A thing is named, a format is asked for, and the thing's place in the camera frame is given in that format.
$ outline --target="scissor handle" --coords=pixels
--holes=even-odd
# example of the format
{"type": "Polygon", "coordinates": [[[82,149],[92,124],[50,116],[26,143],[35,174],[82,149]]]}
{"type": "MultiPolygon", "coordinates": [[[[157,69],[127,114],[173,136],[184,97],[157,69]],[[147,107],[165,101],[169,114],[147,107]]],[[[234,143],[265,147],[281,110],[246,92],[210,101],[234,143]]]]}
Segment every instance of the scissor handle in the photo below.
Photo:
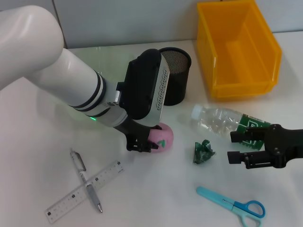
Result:
{"type": "Polygon", "coordinates": [[[265,208],[264,208],[263,204],[260,203],[259,201],[251,200],[251,201],[248,201],[247,203],[240,203],[240,202],[235,201],[235,203],[233,205],[235,207],[240,208],[241,210],[244,210],[244,211],[248,212],[249,214],[252,214],[252,215],[258,217],[258,218],[265,217],[265,213],[266,213],[265,212],[265,208]],[[249,205],[251,205],[251,204],[257,204],[257,205],[259,205],[261,207],[261,209],[262,209],[262,214],[258,214],[258,213],[255,213],[255,212],[251,211],[249,209],[249,205]]]}
{"type": "Polygon", "coordinates": [[[252,214],[250,214],[250,213],[248,213],[248,212],[246,212],[246,211],[244,211],[244,210],[242,210],[242,209],[240,209],[240,208],[238,208],[238,207],[235,207],[235,206],[233,206],[232,212],[240,216],[242,225],[243,225],[244,227],[249,227],[249,226],[246,224],[246,222],[245,222],[246,217],[251,218],[251,219],[257,221],[257,222],[258,222],[257,227],[262,227],[262,224],[263,224],[263,223],[262,223],[262,219],[256,217],[255,215],[252,215],[252,214]]]}

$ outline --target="yellow storage bin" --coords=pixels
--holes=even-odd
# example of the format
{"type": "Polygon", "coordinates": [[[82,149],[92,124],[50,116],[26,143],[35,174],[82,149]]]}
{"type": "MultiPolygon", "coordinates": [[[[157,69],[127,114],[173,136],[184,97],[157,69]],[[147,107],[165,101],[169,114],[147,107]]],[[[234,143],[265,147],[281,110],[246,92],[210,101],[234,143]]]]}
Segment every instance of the yellow storage bin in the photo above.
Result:
{"type": "Polygon", "coordinates": [[[256,96],[278,82],[282,51],[254,0],[198,3],[197,50],[212,97],[256,96]]]}

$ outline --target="pink ball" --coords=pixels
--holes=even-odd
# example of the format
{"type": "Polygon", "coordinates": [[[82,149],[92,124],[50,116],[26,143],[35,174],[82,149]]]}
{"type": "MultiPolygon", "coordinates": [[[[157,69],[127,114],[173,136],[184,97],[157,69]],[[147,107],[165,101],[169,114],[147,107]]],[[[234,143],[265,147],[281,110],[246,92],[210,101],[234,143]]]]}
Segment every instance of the pink ball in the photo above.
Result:
{"type": "Polygon", "coordinates": [[[152,152],[168,150],[174,140],[174,133],[168,125],[159,123],[159,126],[162,128],[162,130],[151,129],[148,137],[149,141],[154,142],[159,146],[158,149],[151,149],[152,152]]]}

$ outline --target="white tabletop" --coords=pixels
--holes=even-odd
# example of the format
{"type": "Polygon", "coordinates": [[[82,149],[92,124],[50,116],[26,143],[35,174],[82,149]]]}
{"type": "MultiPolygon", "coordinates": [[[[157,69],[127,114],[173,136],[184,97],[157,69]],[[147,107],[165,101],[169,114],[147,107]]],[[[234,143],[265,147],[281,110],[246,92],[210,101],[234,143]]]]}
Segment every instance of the white tabletop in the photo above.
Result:
{"type": "MultiPolygon", "coordinates": [[[[303,32],[275,37],[283,60],[273,91],[247,101],[214,105],[285,128],[303,129],[303,32]]],[[[77,49],[75,53],[95,68],[104,58],[103,51],[137,56],[146,49],[167,46],[188,52],[192,66],[185,100],[163,108],[161,121],[175,134],[172,149],[163,153],[127,151],[123,134],[73,111],[25,79],[0,92],[1,226],[50,226],[44,210],[80,184],[70,147],[81,154],[88,175],[117,158],[127,161],[126,171],[98,192],[103,214],[85,201],[53,226],[242,226],[237,216],[198,196],[199,185],[240,202],[262,202],[266,227],[303,226],[303,160],[292,160],[283,169],[247,170],[244,164],[230,165],[227,159],[227,151],[244,151],[243,146],[208,132],[198,135],[190,128],[194,104],[212,103],[201,78],[195,41],[77,49]],[[204,139],[210,140],[217,154],[196,166],[192,164],[194,144],[204,139]]]]}

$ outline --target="pen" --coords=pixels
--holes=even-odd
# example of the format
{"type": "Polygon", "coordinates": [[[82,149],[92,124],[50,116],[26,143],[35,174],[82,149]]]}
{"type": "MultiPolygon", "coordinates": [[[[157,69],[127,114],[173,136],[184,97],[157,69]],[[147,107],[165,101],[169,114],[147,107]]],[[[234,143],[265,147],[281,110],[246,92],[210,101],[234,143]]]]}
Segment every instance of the pen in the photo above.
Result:
{"type": "Polygon", "coordinates": [[[91,182],[87,181],[87,177],[86,177],[86,173],[85,173],[86,168],[85,168],[85,165],[82,161],[80,154],[73,151],[72,149],[71,149],[70,154],[71,154],[71,158],[77,168],[77,171],[79,172],[79,175],[85,185],[86,191],[91,199],[91,202],[94,204],[94,206],[96,206],[97,210],[99,210],[102,213],[103,212],[102,206],[101,206],[100,200],[96,194],[96,191],[95,191],[93,185],[91,184],[91,182]]]}

